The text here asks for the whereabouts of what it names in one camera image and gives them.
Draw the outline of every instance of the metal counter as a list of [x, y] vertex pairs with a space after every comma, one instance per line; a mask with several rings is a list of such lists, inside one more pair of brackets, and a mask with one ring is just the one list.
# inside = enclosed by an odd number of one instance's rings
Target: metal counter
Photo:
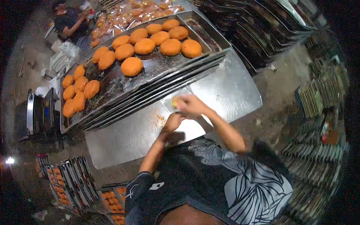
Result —
[[[224, 120], [232, 122], [262, 106], [261, 96], [245, 65], [232, 50], [212, 73], [189, 85], [189, 89]], [[157, 101], [101, 130], [85, 132], [96, 169], [144, 157], [170, 112]], [[194, 120], [184, 120], [175, 131], [178, 144], [210, 132]]]

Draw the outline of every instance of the dough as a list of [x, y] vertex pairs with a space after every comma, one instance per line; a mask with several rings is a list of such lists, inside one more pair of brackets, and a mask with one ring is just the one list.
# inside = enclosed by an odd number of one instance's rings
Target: dough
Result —
[[180, 53], [181, 42], [178, 39], [169, 39], [160, 45], [160, 52], [163, 55], [174, 56]]
[[169, 31], [170, 38], [183, 40], [189, 36], [188, 30], [185, 27], [177, 26]]
[[188, 39], [181, 44], [181, 53], [188, 58], [194, 58], [201, 55], [201, 45], [199, 42]]
[[63, 87], [67, 89], [68, 86], [72, 85], [73, 83], [74, 83], [74, 77], [72, 75], [67, 75], [63, 80]]
[[111, 44], [111, 46], [116, 50], [120, 45], [128, 44], [130, 41], [130, 37], [127, 35], [122, 35], [117, 37]]
[[84, 95], [84, 92], [80, 91], [80, 92], [76, 93], [73, 100], [74, 100], [73, 107], [76, 112], [81, 112], [85, 109], [86, 97]]
[[100, 57], [106, 52], [109, 51], [108, 47], [100, 47], [98, 50], [95, 51], [93, 55], [93, 63], [98, 63]]
[[115, 62], [115, 52], [113, 51], [106, 51], [100, 57], [99, 60], [99, 69], [105, 70], [109, 68]]
[[74, 80], [79, 79], [79, 77], [84, 76], [84, 74], [85, 74], [84, 64], [78, 65], [74, 72]]
[[133, 9], [133, 10], [131, 11], [131, 15], [132, 15], [133, 17], [140, 16], [142, 13], [143, 13], [143, 10], [142, 10], [142, 9]]
[[88, 79], [86, 77], [81, 77], [77, 79], [75, 82], [75, 93], [84, 91], [85, 85], [88, 83]]
[[157, 33], [159, 31], [162, 31], [162, 25], [161, 24], [157, 24], [157, 23], [153, 23], [150, 24], [146, 27], [146, 29], [148, 30], [148, 33], [150, 35], [153, 35], [154, 33]]
[[135, 53], [135, 48], [131, 44], [123, 44], [118, 47], [115, 51], [115, 58], [117, 60], [123, 60], [133, 56]]
[[167, 9], [167, 10], [164, 11], [164, 13], [165, 13], [166, 15], [172, 15], [172, 14], [174, 14], [174, 11], [172, 11], [172, 10], [170, 10], [170, 9]]
[[100, 43], [100, 39], [99, 38], [96, 38], [94, 41], [91, 42], [91, 47], [95, 47], [97, 46], [98, 44]]
[[135, 44], [135, 52], [139, 55], [146, 55], [152, 53], [155, 49], [155, 42], [149, 38], [144, 38]]
[[63, 107], [63, 115], [67, 118], [72, 117], [75, 114], [74, 99], [66, 100]]
[[157, 33], [151, 35], [151, 37], [150, 37], [150, 40], [155, 42], [156, 46], [161, 45], [164, 41], [166, 41], [168, 39], [170, 39], [170, 35], [166, 31], [157, 32]]
[[84, 88], [84, 96], [87, 99], [92, 99], [100, 90], [100, 82], [97, 80], [92, 80], [86, 84]]
[[169, 31], [174, 27], [180, 26], [180, 22], [175, 19], [168, 19], [162, 24], [162, 29], [164, 31]]
[[63, 98], [65, 100], [72, 99], [75, 96], [75, 87], [74, 85], [68, 86], [67, 89], [64, 90]]
[[124, 76], [135, 77], [143, 68], [143, 62], [136, 57], [130, 57], [121, 64], [121, 72]]
[[130, 43], [136, 44], [136, 42], [147, 37], [148, 31], [145, 28], [136, 29], [133, 33], [130, 34]]

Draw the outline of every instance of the concrete floor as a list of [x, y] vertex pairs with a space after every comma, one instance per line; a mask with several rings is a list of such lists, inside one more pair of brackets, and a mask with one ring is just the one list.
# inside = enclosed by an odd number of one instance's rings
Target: concrete floor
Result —
[[[18, 155], [20, 158], [14, 166], [15, 178], [20, 181], [22, 189], [27, 196], [32, 197], [37, 203], [41, 198], [37, 194], [45, 185], [37, 178], [35, 171], [35, 153], [48, 153], [49, 147], [38, 143], [28, 142], [23, 144], [11, 144], [13, 131], [13, 108], [27, 99], [27, 90], [32, 88], [33, 92], [38, 86], [45, 85], [49, 80], [40, 78], [42, 65], [49, 66], [50, 57], [54, 54], [44, 44], [43, 37], [47, 31], [50, 21], [48, 13], [40, 6], [34, 16], [29, 20], [28, 26], [16, 42], [13, 53], [9, 61], [6, 78], [9, 84], [1, 92], [1, 130], [6, 131], [5, 141], [8, 143], [9, 154]], [[18, 77], [20, 61], [22, 60], [22, 48], [24, 46], [25, 67], [22, 77]], [[28, 61], [35, 62], [31, 68], [27, 65]], [[272, 146], [280, 143], [284, 138], [289, 138], [292, 134], [291, 127], [285, 126], [288, 118], [295, 118], [299, 122], [299, 109], [295, 103], [294, 90], [302, 83], [310, 80], [308, 63], [310, 58], [304, 46], [298, 45], [290, 50], [286, 55], [277, 59], [273, 65], [278, 69], [272, 71], [265, 68], [259, 75], [254, 77], [254, 82], [263, 99], [263, 107], [234, 121], [232, 125], [246, 137], [249, 145], [255, 137], [265, 139]], [[216, 134], [207, 134], [207, 137], [219, 142]], [[130, 161], [96, 170], [92, 163], [87, 149], [84, 134], [77, 133], [72, 144], [65, 144], [65, 149], [60, 152], [49, 153], [52, 164], [61, 160], [73, 157], [84, 156], [90, 165], [90, 171], [95, 177], [98, 187], [133, 179], [137, 173], [142, 159]], [[42, 189], [42, 193], [51, 198], [50, 190]]]

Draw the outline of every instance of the black shirt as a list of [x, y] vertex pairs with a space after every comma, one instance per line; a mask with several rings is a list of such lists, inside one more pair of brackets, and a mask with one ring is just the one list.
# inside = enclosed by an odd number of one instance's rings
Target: black shirt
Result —
[[228, 225], [268, 224], [293, 191], [278, 171], [208, 139], [168, 150], [158, 171], [157, 179], [141, 172], [126, 187], [127, 225], [156, 224], [161, 213], [183, 204]]
[[[71, 29], [78, 21], [78, 11], [74, 9], [67, 9], [67, 12], [63, 15], [57, 15], [54, 19], [55, 29], [58, 32], [63, 32], [65, 27]], [[79, 38], [86, 35], [87, 25], [86, 21], [80, 24], [79, 28], [70, 37], [73, 43], [76, 43]]]

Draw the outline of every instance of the man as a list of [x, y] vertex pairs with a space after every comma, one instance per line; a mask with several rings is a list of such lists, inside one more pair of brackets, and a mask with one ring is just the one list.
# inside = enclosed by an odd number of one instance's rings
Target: man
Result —
[[[181, 96], [177, 108], [126, 187], [126, 224], [268, 224], [280, 216], [292, 181], [269, 147], [254, 144], [250, 158], [243, 137], [194, 95]], [[165, 150], [189, 114], [208, 117], [228, 150], [205, 138]]]
[[83, 13], [75, 9], [66, 8], [65, 0], [57, 0], [53, 4], [53, 11], [55, 13], [54, 23], [58, 32], [62, 32], [71, 41], [83, 48], [84, 36], [88, 34], [88, 25], [86, 18], [91, 9]]

